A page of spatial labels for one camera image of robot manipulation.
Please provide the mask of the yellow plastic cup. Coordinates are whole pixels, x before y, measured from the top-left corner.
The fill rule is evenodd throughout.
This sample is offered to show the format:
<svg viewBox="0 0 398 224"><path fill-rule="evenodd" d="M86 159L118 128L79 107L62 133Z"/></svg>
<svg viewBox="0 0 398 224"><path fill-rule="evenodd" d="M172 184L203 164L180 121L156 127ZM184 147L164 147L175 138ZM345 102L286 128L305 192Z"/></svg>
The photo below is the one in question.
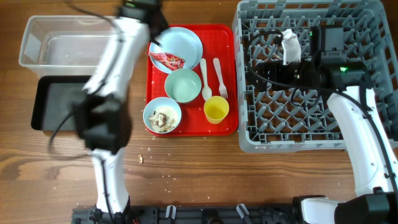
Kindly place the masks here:
<svg viewBox="0 0 398 224"><path fill-rule="evenodd" d="M204 104L205 116L211 124L219 124L229 113L229 103L221 96L212 96Z"/></svg>

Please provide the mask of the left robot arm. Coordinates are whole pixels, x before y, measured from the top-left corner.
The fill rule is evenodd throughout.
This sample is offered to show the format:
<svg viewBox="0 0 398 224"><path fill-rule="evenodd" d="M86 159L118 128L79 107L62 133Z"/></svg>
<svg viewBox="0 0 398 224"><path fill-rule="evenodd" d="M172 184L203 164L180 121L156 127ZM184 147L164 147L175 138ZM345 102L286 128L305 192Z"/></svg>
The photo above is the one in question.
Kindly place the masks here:
<svg viewBox="0 0 398 224"><path fill-rule="evenodd" d="M110 24L111 36L72 114L95 169L98 199L91 220L130 223L130 196L123 171L124 148L132 131L129 81L146 45L169 25L160 0L123 1L116 17L104 16L103 20Z"/></svg>

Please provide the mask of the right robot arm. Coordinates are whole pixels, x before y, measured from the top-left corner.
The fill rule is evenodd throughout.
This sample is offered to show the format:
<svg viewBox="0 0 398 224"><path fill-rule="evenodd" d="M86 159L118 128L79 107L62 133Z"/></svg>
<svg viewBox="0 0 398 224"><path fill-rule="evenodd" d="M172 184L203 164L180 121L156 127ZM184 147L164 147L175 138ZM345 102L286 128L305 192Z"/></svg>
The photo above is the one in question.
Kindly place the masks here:
<svg viewBox="0 0 398 224"><path fill-rule="evenodd" d="M354 199L298 197L298 219L304 223L396 223L397 159L377 111L368 68L363 62L348 60L343 28L311 27L309 59L302 57L291 29L271 34L283 49L282 61L252 66L251 59L245 58L249 74L259 85L317 91L338 124L354 174Z"/></svg>

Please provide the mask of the red snack wrapper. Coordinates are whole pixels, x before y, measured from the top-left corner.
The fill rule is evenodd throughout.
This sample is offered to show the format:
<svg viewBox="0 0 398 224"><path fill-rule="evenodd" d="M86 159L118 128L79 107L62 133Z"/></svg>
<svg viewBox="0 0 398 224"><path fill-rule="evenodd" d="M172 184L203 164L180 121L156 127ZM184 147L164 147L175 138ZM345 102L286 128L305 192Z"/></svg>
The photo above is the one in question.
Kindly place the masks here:
<svg viewBox="0 0 398 224"><path fill-rule="evenodd" d="M154 53L149 52L149 56L154 60L160 62L162 65L170 69L171 71L183 68L185 60L167 52Z"/></svg>

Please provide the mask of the food scraps and rice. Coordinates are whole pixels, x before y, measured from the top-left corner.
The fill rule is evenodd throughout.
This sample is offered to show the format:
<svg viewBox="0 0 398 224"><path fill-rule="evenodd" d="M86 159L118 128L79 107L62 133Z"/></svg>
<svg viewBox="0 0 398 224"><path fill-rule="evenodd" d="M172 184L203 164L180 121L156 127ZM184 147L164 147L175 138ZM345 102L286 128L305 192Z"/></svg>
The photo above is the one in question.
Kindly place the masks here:
<svg viewBox="0 0 398 224"><path fill-rule="evenodd" d="M155 110L147 119L157 133L166 133L177 127L177 116L173 110L161 108Z"/></svg>

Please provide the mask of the green bowl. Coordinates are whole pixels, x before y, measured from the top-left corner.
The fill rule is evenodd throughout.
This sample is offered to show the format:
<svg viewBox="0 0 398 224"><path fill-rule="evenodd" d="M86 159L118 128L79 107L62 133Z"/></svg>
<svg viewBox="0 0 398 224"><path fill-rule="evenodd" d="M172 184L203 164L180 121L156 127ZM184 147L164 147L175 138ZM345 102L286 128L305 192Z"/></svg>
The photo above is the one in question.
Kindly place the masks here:
<svg viewBox="0 0 398 224"><path fill-rule="evenodd" d="M177 103L190 103L201 92L200 77L186 68L175 70L167 75L164 83L166 95Z"/></svg>

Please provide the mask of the light blue bowl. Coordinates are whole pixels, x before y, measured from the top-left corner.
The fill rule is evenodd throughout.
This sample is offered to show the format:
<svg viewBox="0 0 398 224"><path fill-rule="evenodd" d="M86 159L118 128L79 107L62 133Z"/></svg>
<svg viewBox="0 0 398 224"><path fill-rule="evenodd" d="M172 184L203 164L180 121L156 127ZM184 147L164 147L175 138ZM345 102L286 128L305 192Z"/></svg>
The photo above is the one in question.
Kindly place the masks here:
<svg viewBox="0 0 398 224"><path fill-rule="evenodd" d="M181 122L181 120L182 120L182 110L181 110L179 104L176 101L174 101L174 100L172 100L170 98L167 98L167 97L158 97L158 98L155 98L154 100L148 102L148 104L144 108L143 121L144 121L145 125L147 126L148 130L152 131L153 133L156 133L156 134L168 134L168 133L171 133L174 129L171 130L170 132L166 132L166 133L157 133L151 128L150 122L147 120L148 117L155 110L161 109L161 108L167 108L167 109L170 109L170 110L174 111L174 113L177 116L177 127L178 127L180 122Z"/></svg>

